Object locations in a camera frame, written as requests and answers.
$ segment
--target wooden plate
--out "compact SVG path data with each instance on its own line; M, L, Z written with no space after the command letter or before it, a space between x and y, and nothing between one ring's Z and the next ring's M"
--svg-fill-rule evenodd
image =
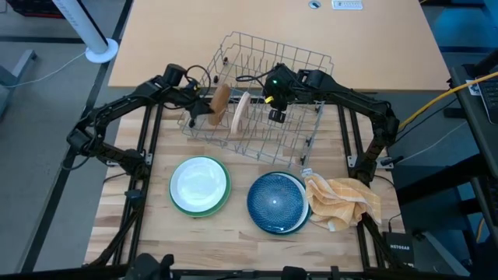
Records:
M219 86L213 94L209 107L214 111L208 116L210 125L217 125L221 122L226 111L226 105L230 98L230 87L227 84Z

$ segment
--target white cable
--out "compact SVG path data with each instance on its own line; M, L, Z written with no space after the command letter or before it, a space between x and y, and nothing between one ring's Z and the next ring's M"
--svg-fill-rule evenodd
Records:
M52 75L55 75L57 73L59 73L62 69L64 69L66 66L70 65L71 62L75 61L76 59L78 58L81 58L82 55L84 55L85 53L83 52L82 54L78 55L77 57L73 58L72 60L68 61L66 64L62 65L62 67L60 67L59 69L53 71L52 73L44 76L43 78L39 78L39 79L36 79L36 80L33 80L33 81L29 81L29 82L21 82L20 84L17 84L17 85L14 85L14 86L4 86L5 88L13 88L13 87L17 87L17 86L24 86L24 85L27 85L27 84L30 84L30 83L34 83L34 82L39 82L43 79L46 79Z
M407 157L406 159L403 159L403 160L398 161L398 163L396 163L396 164L402 163L402 162L404 162L404 161L406 161L406 160L408 160L408 159L411 159L411 158L412 158L412 157L414 157L414 156L418 156L419 154L421 154L421 153L423 153L423 152L426 152L427 150L429 150L429 149L431 149L431 148L434 148L434 146L435 146L435 145L439 144L439 143L440 143L441 141L443 141L446 137L448 137L448 135L450 135L451 133L453 133L454 131L456 131L457 129L459 129L459 128L460 128L462 125L464 125L464 124L467 124L467 121L464 121L464 122L462 122L460 125L458 125L456 128L453 128L450 132L448 132L445 136L443 136L441 139L439 139L436 143L434 143L434 144L432 144L431 146L429 146L429 147L427 147L427 148L423 149L423 150L422 150L422 151L420 151L420 152L416 152L415 154L413 154L413 155L411 155L411 156Z

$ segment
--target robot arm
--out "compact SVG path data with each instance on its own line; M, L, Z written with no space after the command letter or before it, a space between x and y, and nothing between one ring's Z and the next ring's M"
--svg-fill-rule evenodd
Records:
M177 88L185 77L188 84ZM198 82L187 77L187 70L179 65L169 64L164 75L158 75L138 86L135 91L112 103L91 110L84 118L78 121L75 128L67 137L68 143L82 156L95 156L99 161L108 160L118 163L126 173L144 178L149 170L144 156L140 151L129 149L121 150L103 142L107 126L113 120L146 105L172 103L178 108L185 108L196 118L200 114L210 114L209 105L198 95ZM94 133L87 131L94 128Z
M364 184L374 178L381 151L395 142L399 120L389 102L345 88L321 70L299 70L295 73L284 64L277 64L268 73L264 93L267 102L274 108L270 113L273 121L285 120L283 111L288 103L314 103L315 100L333 102L366 115L372 121L373 140L352 168L352 176Z

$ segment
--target white plate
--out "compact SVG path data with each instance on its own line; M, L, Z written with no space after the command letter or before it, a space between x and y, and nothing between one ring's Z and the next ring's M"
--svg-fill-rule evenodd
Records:
M226 174L215 160L195 157L184 161L170 181L171 197L178 207L189 212L213 208L226 190Z
M281 232L281 233L288 233L290 231L295 230L298 226L300 226L304 222L304 219L308 216L310 205L308 204L308 200L306 199L306 190L304 190L303 185L298 180L296 180L296 178L285 173L276 173L276 174L284 176L285 178L289 178L299 188L301 195L303 195L303 212L301 213L299 221L297 221L296 225L294 225L292 228Z

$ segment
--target yellow cable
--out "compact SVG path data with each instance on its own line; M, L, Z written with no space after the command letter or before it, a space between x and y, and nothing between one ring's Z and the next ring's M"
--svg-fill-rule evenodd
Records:
M418 117L423 111L427 110L427 108L431 107L432 105L434 105L437 101L439 100L442 100L444 97L446 96L449 96L450 94L452 93L455 93L457 92L458 90L460 89L464 89L468 86L471 86L471 85L474 85L478 82L482 82L482 81L486 81L487 79L491 79L491 78L494 78L498 76L498 72L494 72L492 74L489 74L489 75L486 75L482 78L479 78L479 79L476 79L472 82L467 82L466 84L464 85L461 85L461 86L457 86L456 88L454 89L450 89L448 90L447 92L441 94L440 96L434 98L433 100L431 100L430 102L428 102L426 105L424 105L422 108L420 108L419 110L417 110L412 116L410 116L409 118L407 118L405 121L403 121L400 125L399 125L399 128L398 129L402 129L404 128L404 126L406 126L407 124L409 124L411 121L413 121L416 117Z
M478 243L479 240L481 239L482 225L484 225L484 217L482 217L481 222L479 222L479 227L477 229L477 237L475 238L476 243Z

